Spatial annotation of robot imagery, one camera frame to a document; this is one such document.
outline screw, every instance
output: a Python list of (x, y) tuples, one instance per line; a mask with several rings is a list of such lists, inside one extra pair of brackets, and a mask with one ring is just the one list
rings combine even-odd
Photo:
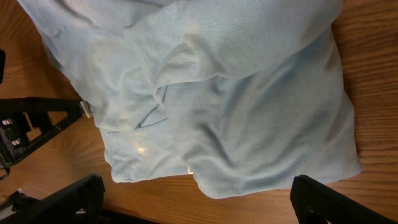
[(11, 142), (11, 144), (13, 145), (13, 146), (17, 146), (17, 145), (19, 145), (21, 143), (21, 140), (20, 139), (15, 139), (15, 140), (13, 140), (12, 142)]
[(8, 125), (8, 124), (12, 124), (12, 120), (11, 119), (5, 119), (2, 121), (3, 125)]

